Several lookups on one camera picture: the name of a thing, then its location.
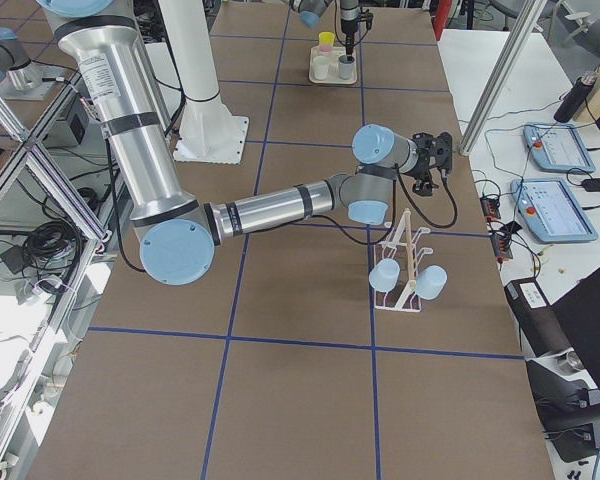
cup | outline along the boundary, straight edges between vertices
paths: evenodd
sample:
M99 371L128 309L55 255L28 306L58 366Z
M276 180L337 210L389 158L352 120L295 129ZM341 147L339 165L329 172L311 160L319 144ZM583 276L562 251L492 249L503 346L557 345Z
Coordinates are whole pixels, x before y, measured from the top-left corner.
M398 262L393 258L384 258L369 273L369 283L376 292L390 292L398 283L398 275L400 275Z
M338 76L342 80L349 80L353 75L353 69L356 68L356 59L340 55L338 57Z
M558 368L565 375L573 375L574 373L584 370L584 365L576 352L566 352L557 358Z
M320 32L318 34L318 52L321 54L330 54L333 50L333 41L336 39L336 34L333 32Z
M438 265L431 265L416 278L416 295L423 300L433 300L447 283L447 272Z
M316 55L311 61L311 70L316 80L324 80L329 74L329 64L331 61L327 57Z

yellow cup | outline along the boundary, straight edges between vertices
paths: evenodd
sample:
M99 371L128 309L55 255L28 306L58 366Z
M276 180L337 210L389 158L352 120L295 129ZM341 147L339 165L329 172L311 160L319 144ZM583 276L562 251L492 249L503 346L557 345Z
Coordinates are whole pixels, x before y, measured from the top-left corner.
M336 39L336 34L333 32L320 32L318 34L318 44L333 47L333 41Z

white table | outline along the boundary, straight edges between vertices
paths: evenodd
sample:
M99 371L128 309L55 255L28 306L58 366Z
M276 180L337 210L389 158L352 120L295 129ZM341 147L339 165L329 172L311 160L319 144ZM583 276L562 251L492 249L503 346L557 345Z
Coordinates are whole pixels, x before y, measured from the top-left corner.
M444 31L439 42L440 54L459 119L468 121L471 118L506 38L507 34L504 32ZM571 83L546 41L542 35L534 33L529 38L490 116L496 117L506 112L545 107L558 100L560 95L570 88ZM553 114L558 106L559 103L556 103L539 112L524 112L489 120L484 131L492 128L513 128L531 121L554 123ZM467 123L461 121L460 128L463 131L466 126ZM600 131L595 125L581 128L579 132L585 146L588 148L600 146ZM489 141L499 167L515 173L523 173L527 152L522 138L522 128L512 132L492 132L489 134ZM596 165L593 175L600 177L600 150L591 152L591 157ZM500 185L503 193L511 191L509 184L517 177L494 168L484 134L481 135L471 152L470 160L472 169L484 172L483 175L474 171L476 180L485 178L486 175L487 178ZM526 165L524 173L524 177L527 179L556 176L564 178L562 174L541 172L532 160ZM477 184L479 192L482 192L484 185L484 183ZM495 191L493 186L486 186L487 193L495 193ZM600 204L600 193L587 193L577 187L573 187L572 191L582 206ZM500 211L505 223L513 219L515 200L511 195L501 199ZM538 283L551 303L571 290L580 279L600 267L600 209L589 211L587 215L599 234L598 240L588 244L541 245L525 231L520 232L535 252L543 252L543 265ZM503 285L512 279L532 275L529 253L517 245L513 245L512 250L514 259L505 262L502 268ZM581 479L591 478L592 459L590 459L591 463L586 466L579 466L577 462L565 464L560 460L550 442L547 442L547 448L556 479L565 478L571 470L582 470Z

computer monitor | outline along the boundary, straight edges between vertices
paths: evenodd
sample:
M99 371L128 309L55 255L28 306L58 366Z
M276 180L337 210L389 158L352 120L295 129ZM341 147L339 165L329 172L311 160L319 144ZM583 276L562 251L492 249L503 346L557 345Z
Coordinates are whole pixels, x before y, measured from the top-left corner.
M553 311L600 389L600 268L558 300Z

robotic arm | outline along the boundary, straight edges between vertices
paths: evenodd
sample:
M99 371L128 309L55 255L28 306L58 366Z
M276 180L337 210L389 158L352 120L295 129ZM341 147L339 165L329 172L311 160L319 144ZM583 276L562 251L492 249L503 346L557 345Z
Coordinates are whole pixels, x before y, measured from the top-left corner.
M333 0L284 0L291 10L298 12L300 20L307 27L315 27ZM358 24L364 22L367 31L373 24L373 13L360 8L358 0L340 0L340 29L344 33L345 53L351 58L355 46Z
M42 75L12 30L0 28L0 81L9 77L16 90L27 91L42 83Z
M400 174L416 178L414 191L433 188L431 169L451 169L450 137L403 138L377 125L363 127L353 151L354 175L220 205L201 205L181 187L156 113L152 74L130 0L38 0L59 47L72 55L98 110L104 136L118 160L134 203L131 222L140 256L156 280L182 285L210 268L225 239L348 207L357 222L381 224Z

